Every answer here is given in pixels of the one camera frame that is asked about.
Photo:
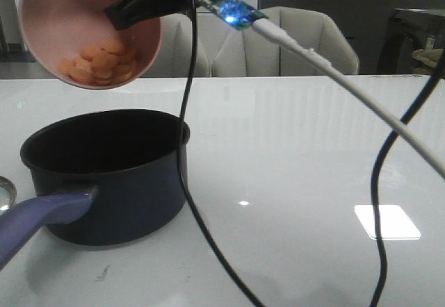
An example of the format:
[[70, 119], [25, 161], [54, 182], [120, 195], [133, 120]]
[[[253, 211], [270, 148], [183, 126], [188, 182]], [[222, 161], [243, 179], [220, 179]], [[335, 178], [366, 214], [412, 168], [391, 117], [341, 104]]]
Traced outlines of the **left grey upholstered chair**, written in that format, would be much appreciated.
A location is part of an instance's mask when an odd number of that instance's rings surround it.
[[142, 78], [186, 78], [193, 43], [191, 20], [183, 14], [161, 18], [161, 45], [152, 66]]

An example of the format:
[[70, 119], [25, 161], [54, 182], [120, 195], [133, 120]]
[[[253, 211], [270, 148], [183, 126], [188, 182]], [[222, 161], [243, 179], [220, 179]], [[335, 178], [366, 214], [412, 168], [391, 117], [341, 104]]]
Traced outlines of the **dark blue saucepan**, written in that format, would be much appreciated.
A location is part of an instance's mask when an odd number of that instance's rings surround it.
[[180, 177], [189, 128], [146, 109], [70, 117], [23, 143], [36, 196], [1, 216], [1, 264], [43, 226], [88, 246], [136, 240], [171, 221], [185, 195]]

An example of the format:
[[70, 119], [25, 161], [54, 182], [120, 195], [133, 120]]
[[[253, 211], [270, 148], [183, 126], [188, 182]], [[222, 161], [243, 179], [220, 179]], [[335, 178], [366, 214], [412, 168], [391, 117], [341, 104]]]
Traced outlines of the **orange ham slices pile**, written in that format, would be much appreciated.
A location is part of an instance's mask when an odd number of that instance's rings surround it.
[[137, 48], [118, 39], [108, 39], [100, 45], [82, 47], [71, 59], [61, 59], [58, 72], [81, 85], [117, 85], [136, 73], [137, 57]]

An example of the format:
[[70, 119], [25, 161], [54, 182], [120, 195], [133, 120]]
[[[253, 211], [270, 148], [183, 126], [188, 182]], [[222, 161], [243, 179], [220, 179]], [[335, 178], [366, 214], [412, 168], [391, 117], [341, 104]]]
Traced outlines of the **grey upholstered chair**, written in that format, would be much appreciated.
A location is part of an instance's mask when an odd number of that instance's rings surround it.
[[216, 77], [318, 76], [308, 61], [332, 66], [346, 75], [359, 73], [359, 58], [339, 27], [313, 10], [272, 7], [251, 28], [228, 30], [212, 62]]
[[183, 14], [161, 18], [161, 45], [152, 66], [142, 78], [186, 78], [193, 43], [191, 20]]

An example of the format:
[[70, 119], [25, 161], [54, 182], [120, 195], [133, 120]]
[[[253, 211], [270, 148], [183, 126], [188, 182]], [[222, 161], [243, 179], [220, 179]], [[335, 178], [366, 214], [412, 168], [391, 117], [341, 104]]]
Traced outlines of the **pink plastic bowl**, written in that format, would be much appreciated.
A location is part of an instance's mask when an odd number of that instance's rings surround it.
[[[126, 85], [147, 71], [161, 45], [161, 21], [142, 21], [117, 30], [104, 10], [117, 0], [20, 0], [19, 26], [26, 47], [36, 61], [56, 78], [80, 88], [102, 90]], [[74, 63], [85, 47], [121, 41], [128, 56], [120, 69], [98, 77]]]

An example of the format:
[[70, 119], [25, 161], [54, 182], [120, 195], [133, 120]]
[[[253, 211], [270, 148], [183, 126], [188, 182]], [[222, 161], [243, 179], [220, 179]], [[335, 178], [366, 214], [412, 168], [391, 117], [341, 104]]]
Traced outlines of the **green circuit board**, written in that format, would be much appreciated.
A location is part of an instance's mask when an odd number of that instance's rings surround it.
[[194, 0], [232, 28], [242, 31], [268, 16], [242, 0]]

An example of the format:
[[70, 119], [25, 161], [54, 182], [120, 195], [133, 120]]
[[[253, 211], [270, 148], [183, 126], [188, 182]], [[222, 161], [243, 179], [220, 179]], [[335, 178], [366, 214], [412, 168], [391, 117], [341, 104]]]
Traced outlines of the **tan cushion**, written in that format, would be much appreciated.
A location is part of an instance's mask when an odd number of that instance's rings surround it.
[[444, 49], [418, 49], [412, 53], [412, 57], [413, 59], [418, 60], [425, 67], [434, 69], [436, 68], [443, 52]]

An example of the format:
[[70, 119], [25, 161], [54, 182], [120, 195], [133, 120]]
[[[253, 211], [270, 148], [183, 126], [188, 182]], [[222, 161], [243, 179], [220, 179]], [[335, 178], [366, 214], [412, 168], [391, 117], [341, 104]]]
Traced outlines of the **glass lid with blue knob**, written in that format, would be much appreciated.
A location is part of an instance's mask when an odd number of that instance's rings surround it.
[[15, 205], [17, 191], [15, 185], [3, 176], [0, 176], [0, 193], [0, 211], [4, 214]]

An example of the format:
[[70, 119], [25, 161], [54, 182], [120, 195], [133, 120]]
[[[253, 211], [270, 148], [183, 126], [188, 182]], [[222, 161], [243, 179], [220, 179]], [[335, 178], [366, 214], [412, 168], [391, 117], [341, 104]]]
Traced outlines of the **dark glossy appliance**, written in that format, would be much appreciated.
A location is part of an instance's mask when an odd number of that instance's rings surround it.
[[387, 20], [377, 73], [413, 74], [421, 66], [421, 61], [412, 57], [414, 51], [443, 48], [443, 9], [397, 8]]

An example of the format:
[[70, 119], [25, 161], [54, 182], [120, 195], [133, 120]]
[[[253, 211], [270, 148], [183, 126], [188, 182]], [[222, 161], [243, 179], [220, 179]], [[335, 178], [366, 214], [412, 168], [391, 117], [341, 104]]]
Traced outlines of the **right grey upholstered chair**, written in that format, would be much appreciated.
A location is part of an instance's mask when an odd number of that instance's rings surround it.
[[228, 30], [212, 62], [216, 77], [318, 76], [308, 61], [332, 66], [346, 75], [359, 73], [359, 58], [339, 27], [313, 10], [272, 7], [251, 28]]

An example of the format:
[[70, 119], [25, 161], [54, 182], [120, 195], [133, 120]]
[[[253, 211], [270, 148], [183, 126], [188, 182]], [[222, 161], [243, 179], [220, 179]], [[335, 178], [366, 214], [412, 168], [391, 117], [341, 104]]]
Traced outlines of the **grey counter with white top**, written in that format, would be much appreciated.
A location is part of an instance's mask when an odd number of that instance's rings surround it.
[[259, 5], [313, 10], [330, 16], [358, 55], [360, 74], [378, 74], [387, 20], [395, 9], [444, 10], [444, 0], [259, 0]]

